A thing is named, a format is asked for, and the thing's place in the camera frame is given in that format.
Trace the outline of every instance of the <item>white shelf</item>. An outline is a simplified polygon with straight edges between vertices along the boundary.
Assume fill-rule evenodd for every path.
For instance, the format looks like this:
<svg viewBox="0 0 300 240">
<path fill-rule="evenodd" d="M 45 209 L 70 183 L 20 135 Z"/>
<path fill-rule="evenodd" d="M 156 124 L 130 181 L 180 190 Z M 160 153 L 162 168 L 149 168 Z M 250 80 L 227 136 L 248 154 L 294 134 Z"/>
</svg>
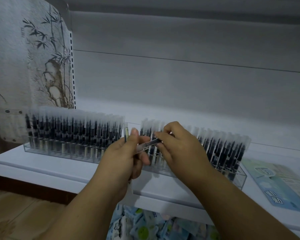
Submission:
<svg viewBox="0 0 300 240">
<path fill-rule="evenodd" d="M 246 157 L 278 162 L 300 171 L 295 159 L 248 150 Z M 79 193 L 90 180 L 97 164 L 24 152 L 19 146 L 0 154 L 0 176 L 30 182 L 46 187 Z M 300 212 L 274 207 L 264 196 L 257 184 L 248 175 L 243 188 L 249 197 L 292 230 L 300 231 Z M 133 180 L 132 187 L 122 203 L 139 208 L 169 214 L 185 219 L 212 224 L 196 197 L 178 179 L 143 171 Z"/>
</svg>

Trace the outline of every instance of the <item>hand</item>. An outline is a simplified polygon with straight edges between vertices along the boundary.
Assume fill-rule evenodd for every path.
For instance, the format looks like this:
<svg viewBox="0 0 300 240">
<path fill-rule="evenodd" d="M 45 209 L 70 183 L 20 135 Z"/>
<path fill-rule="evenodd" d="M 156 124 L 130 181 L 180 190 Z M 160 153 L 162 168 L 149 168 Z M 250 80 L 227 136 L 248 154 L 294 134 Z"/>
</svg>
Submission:
<svg viewBox="0 0 300 240">
<path fill-rule="evenodd" d="M 147 153 L 134 156 L 138 143 L 147 141 L 150 141 L 150 137 L 139 136 L 138 130 L 132 128 L 126 143 L 121 138 L 104 152 L 93 180 L 103 184 L 104 190 L 112 195 L 115 204 L 124 198 L 128 181 L 140 176 L 143 164 L 150 165 Z"/>
<path fill-rule="evenodd" d="M 213 169 L 203 146 L 179 122 L 171 122 L 163 132 L 154 134 L 163 142 L 158 143 L 157 147 L 170 169 L 189 189 Z"/>
</svg>

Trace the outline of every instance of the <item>green sticker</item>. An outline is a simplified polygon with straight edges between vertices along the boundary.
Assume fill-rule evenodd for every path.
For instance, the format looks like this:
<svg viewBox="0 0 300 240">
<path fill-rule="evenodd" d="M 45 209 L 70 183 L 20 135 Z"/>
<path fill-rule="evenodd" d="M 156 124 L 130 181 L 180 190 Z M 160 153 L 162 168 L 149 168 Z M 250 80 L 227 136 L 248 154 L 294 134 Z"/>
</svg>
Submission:
<svg viewBox="0 0 300 240">
<path fill-rule="evenodd" d="M 140 240 L 147 240 L 148 236 L 149 236 L 148 228 L 145 226 L 140 227 L 138 230 L 138 238 Z"/>
</svg>

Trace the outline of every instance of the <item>forearm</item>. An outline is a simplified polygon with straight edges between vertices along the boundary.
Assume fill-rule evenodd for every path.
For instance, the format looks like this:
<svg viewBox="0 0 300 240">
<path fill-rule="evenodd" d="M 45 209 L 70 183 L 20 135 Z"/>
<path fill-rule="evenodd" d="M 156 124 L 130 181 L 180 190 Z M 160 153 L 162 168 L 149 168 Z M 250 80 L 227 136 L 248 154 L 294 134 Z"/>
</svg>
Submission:
<svg viewBox="0 0 300 240">
<path fill-rule="evenodd" d="M 223 239 L 299 239 L 215 169 L 192 191 Z"/>
<path fill-rule="evenodd" d="M 92 178 L 43 239 L 105 239 L 116 207 L 106 190 Z"/>
</svg>

